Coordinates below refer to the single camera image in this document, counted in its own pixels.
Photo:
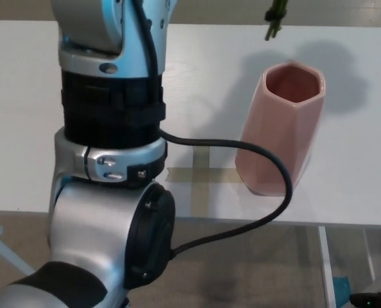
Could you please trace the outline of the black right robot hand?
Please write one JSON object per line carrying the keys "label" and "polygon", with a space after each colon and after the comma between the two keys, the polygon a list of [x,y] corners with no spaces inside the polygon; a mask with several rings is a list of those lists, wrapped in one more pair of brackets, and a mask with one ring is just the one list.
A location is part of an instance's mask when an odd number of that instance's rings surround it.
{"label": "black right robot hand", "polygon": [[381,308],[381,293],[355,293],[350,295],[354,307]]}

